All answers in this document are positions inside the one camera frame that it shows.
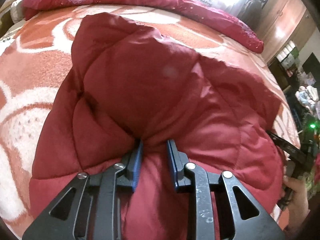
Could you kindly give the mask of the person's right hand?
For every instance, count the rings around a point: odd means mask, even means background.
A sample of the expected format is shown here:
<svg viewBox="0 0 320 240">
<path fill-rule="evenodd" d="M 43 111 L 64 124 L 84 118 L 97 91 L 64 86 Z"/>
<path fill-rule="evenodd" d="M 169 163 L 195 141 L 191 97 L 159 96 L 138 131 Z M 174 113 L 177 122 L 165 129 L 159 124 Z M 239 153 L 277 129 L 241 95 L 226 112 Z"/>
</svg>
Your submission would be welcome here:
<svg viewBox="0 0 320 240">
<path fill-rule="evenodd" d="M 283 176 L 283 184 L 293 191 L 291 202 L 287 206 L 289 223 L 285 229 L 291 235 L 299 229 L 309 214 L 306 179 L 304 177 L 295 179 Z"/>
</svg>

